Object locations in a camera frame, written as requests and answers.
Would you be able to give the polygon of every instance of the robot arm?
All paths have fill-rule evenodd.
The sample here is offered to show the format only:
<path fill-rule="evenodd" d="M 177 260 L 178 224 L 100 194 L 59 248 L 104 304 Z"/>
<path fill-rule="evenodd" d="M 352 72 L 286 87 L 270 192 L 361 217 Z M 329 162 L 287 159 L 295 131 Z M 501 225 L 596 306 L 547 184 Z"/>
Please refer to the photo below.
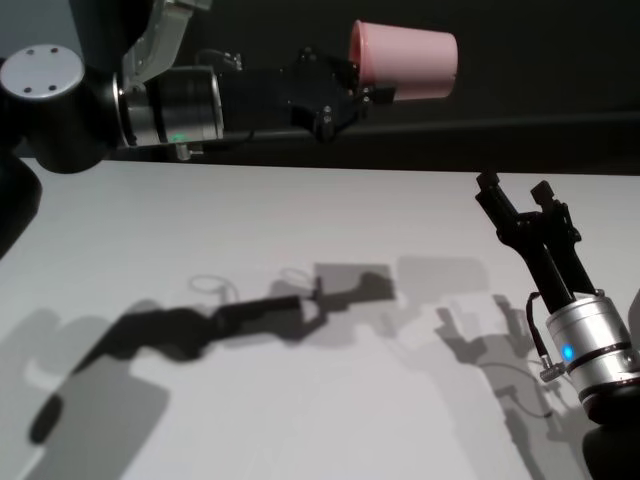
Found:
<path fill-rule="evenodd" d="M 478 177 L 476 199 L 502 243 L 529 267 L 540 293 L 527 302 L 529 328 L 541 357 L 544 382 L 567 374 L 589 418 L 600 424 L 583 441 L 594 479 L 633 478 L 640 440 L 640 354 L 611 299 L 595 290 L 578 259 L 581 240 L 566 204 L 547 182 L 532 190 L 540 212 L 518 213 L 496 175 Z M 577 299 L 576 293 L 585 298 Z M 532 302 L 541 296 L 551 316 L 547 328 L 562 362 L 552 364 L 533 323 Z"/>
<path fill-rule="evenodd" d="M 388 76 L 373 81 L 370 67 L 361 75 L 358 59 L 335 58 L 310 47 L 282 68 L 244 69 L 240 56 L 228 54 L 222 55 L 230 70 L 174 68 L 189 20 L 211 4 L 155 0 L 146 30 L 115 73 L 99 72 L 56 45 L 28 47 L 0 64 L 0 258 L 35 216 L 41 193 L 37 178 L 11 154 L 21 137 L 47 170 L 76 173 L 118 148 L 172 145 L 181 160 L 188 160 L 202 143 L 233 132 L 252 135 L 294 126 L 328 142 L 366 117 L 372 105 L 393 103 L 398 86 L 394 75 L 391 81 Z M 363 42 L 361 24 L 356 25 L 353 41 Z M 396 37 L 415 44 L 414 37 L 403 35 L 417 31 L 399 30 Z M 426 60 L 419 62 L 435 65 L 422 67 L 438 72 L 431 79 L 433 91 L 413 98 L 444 97 L 453 86 L 455 39 L 434 35 L 439 40 L 429 37 L 427 53 L 420 57 Z M 444 53 L 438 51 L 442 38 Z M 354 51 L 360 54 L 365 48 L 358 44 Z M 387 70 L 392 71 L 402 63 L 393 48 L 401 47 L 384 45 L 385 62 L 390 59 L 392 65 Z M 434 62 L 431 50 L 437 52 Z M 415 74 L 420 69 L 405 70 Z M 410 88 L 420 87 L 420 80 L 410 78 Z"/>

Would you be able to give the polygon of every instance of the wire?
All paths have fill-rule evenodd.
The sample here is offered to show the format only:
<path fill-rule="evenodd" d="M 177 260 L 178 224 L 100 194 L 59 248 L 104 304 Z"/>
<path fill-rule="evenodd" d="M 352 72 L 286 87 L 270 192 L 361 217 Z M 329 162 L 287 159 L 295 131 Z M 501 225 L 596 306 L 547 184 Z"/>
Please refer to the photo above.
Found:
<path fill-rule="evenodd" d="M 547 351 L 547 347 L 545 346 L 544 342 L 542 341 L 542 337 L 540 336 L 540 332 L 538 331 L 538 328 L 536 327 L 536 324 L 533 320 L 533 301 L 536 298 L 540 297 L 540 293 L 539 292 L 533 292 L 531 293 L 531 295 L 529 295 L 529 299 L 527 300 L 527 308 L 526 308 L 526 312 L 527 312 L 527 324 L 529 325 L 529 331 L 531 332 L 531 337 L 533 338 L 533 343 L 536 346 L 536 350 L 538 351 L 538 355 L 540 356 L 540 358 L 542 358 L 543 356 L 549 356 L 549 352 Z"/>

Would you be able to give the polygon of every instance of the cylindrical joint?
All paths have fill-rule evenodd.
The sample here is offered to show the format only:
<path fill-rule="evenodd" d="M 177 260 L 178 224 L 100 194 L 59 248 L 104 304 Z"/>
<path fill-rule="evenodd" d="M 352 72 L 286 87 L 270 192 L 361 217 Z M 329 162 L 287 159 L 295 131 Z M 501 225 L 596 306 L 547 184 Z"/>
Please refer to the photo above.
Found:
<path fill-rule="evenodd" d="M 210 68 L 174 68 L 158 77 L 155 89 L 162 131 L 167 143 L 206 142 L 222 138 L 217 81 Z"/>
<path fill-rule="evenodd" d="M 217 78 L 211 68 L 181 67 L 120 96 L 129 146 L 206 142 L 223 137 Z"/>
<path fill-rule="evenodd" d="M 631 337 L 611 299 L 589 297 L 556 311 L 547 328 L 567 371 L 603 353 L 631 346 Z"/>
<path fill-rule="evenodd" d="M 547 320 L 589 418 L 601 424 L 624 421 L 640 401 L 640 355 L 611 299 L 575 301 Z"/>
<path fill-rule="evenodd" d="M 2 66 L 0 86 L 38 162 L 48 170 L 86 170 L 117 143 L 110 78 L 86 69 L 67 48 L 37 45 L 17 52 Z"/>

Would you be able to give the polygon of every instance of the metal bracket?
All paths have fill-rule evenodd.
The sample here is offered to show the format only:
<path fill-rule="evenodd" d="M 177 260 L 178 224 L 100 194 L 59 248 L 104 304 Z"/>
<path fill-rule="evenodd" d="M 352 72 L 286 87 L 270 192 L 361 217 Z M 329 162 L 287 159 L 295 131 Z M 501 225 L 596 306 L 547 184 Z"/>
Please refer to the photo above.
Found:
<path fill-rule="evenodd" d="M 155 0 L 147 29 L 122 59 L 125 90 L 170 69 L 193 12 L 210 10 L 213 0 Z"/>

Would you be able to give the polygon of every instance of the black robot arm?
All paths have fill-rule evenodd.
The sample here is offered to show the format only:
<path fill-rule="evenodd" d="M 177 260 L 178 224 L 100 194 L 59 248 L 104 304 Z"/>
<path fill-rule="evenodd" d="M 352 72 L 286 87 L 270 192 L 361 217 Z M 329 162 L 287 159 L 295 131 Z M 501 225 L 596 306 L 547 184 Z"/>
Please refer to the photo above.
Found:
<path fill-rule="evenodd" d="M 569 375 L 591 420 L 601 427 L 584 439 L 585 460 L 595 480 L 636 478 L 640 452 L 640 355 L 613 302 L 594 289 L 576 251 L 581 240 L 569 208 L 554 198 L 547 182 L 532 190 L 542 211 L 519 213 L 495 174 L 478 177 L 476 199 L 495 225 L 498 238 L 524 259 L 551 317 L 547 328 L 562 358 L 552 364 L 533 323 L 531 335 L 544 367 L 541 380 Z M 582 294 L 576 299 L 576 293 Z"/>

